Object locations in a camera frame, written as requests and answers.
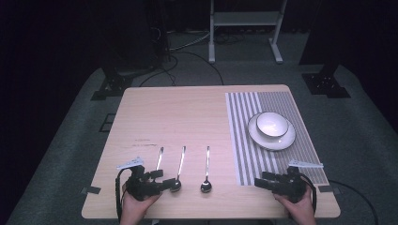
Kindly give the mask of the white bowl with dark rim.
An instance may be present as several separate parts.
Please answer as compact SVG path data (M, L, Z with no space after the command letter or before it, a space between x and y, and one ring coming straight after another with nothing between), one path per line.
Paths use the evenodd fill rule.
M262 112L257 116L256 125L260 132L269 137L281 137L288 130L287 120L275 112Z

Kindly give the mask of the metal spoon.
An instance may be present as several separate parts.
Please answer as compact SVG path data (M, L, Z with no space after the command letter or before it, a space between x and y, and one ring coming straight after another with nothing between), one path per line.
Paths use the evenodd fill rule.
M157 161L157 165L156 165L156 171L158 171L158 170L160 169L163 151L164 151L164 148L161 147L161 149L160 149L160 151L159 151L159 155L158 155L158 161Z
M201 184L201 192L202 193L209 193L212 190L212 185L208 180L208 173L209 173L209 156L210 156L210 147L207 147L207 160L206 160L206 178L205 181Z
M170 188L170 190L172 192L177 192L177 191L180 191L180 189L181 189L180 175L181 175L182 166L183 166L183 162L184 162L184 158L185 158L185 153L186 153L186 147L183 146L181 155L180 155L180 161L179 161L179 166L178 166L178 172L176 175L176 181L175 181L174 185Z

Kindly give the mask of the dark floor hatch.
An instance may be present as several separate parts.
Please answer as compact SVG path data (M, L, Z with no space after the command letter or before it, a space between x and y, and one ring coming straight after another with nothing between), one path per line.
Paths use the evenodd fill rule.
M102 124L99 127L99 132L109 133L115 120L114 113L107 113Z

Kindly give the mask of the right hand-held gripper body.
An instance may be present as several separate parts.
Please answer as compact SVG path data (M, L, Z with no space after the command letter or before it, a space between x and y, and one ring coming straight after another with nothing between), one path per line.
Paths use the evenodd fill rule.
M286 169L287 174L275 174L274 181L276 182L276 186L272 192L286 196L292 203L297 203L306 192L306 187L309 186L312 189L312 202L316 203L317 195L314 183L307 175L299 171L300 168L322 169L323 164L314 164L295 159L290 160Z

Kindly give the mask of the white plate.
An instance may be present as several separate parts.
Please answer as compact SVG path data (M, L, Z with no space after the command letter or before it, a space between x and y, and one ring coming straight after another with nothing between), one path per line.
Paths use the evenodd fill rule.
M269 151L280 151L288 148L293 144L293 142L296 139L296 131L294 126L290 121L287 120L288 122L288 130L287 132L281 136L281 137L269 137L262 132L259 131L256 125L256 119L257 116L260 113L257 113L254 115L248 124L248 131L250 137L253 139L253 141L260 146L266 148Z

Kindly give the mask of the person's right hand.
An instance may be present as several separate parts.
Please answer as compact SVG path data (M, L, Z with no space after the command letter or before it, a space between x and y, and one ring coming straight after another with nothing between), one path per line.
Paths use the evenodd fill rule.
M278 194L274 194L274 199L278 201L294 219L299 220L300 218L314 217L314 208L312 204L311 194L312 189L307 186L306 192L299 202L290 202L287 197Z

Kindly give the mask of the black stand base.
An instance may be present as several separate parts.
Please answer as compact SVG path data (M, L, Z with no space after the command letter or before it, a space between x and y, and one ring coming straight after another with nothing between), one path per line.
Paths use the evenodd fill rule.
M338 64L325 64L317 73L303 73L302 78L312 95L325 95L328 98L350 98L350 95L334 77Z
M92 95L92 100L105 100L107 97L121 97L132 84L131 75L123 75L115 67L104 67L105 75L99 90Z

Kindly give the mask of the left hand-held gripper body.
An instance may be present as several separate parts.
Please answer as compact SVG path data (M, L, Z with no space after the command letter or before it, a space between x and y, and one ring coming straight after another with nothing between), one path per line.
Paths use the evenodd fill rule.
M156 183L144 167L144 161L137 157L124 164L117 165L118 174L116 177L116 198L121 201L124 191L121 191L120 177L122 172L130 170L130 177L125 183L126 191L137 201L143 201L146 197L159 195L161 193L161 184Z

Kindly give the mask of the grey striped placemat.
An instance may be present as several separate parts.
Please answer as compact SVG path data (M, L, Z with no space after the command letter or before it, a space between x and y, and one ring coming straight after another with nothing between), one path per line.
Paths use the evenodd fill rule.
M225 95L230 134L234 151L237 183L251 186L263 172L285 173L293 160L312 163L302 168L317 185L328 179L313 143L301 119L296 103L288 92L240 92ZM256 129L259 113L278 113L293 126L293 139L280 141L280 150L256 142L250 132Z

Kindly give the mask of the person's left hand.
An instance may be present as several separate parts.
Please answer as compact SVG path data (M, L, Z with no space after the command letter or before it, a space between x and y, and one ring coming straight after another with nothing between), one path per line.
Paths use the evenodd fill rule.
M143 201L137 201L126 191L126 186L123 186L122 188L124 191L124 197L122 200L121 218L143 218L149 207L161 197L161 195L154 195L147 197Z

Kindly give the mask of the white metal stand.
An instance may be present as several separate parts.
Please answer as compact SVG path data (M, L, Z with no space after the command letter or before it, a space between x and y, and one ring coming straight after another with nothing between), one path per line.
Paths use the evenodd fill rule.
M208 41L208 62L215 63L215 42L214 33L217 27L225 26L273 26L273 37L268 39L269 46L273 53L275 62L283 62L278 47L278 37L281 31L287 0L282 0L278 11L257 11L257 12L217 12L214 8L215 0L210 0L209 13L209 41Z

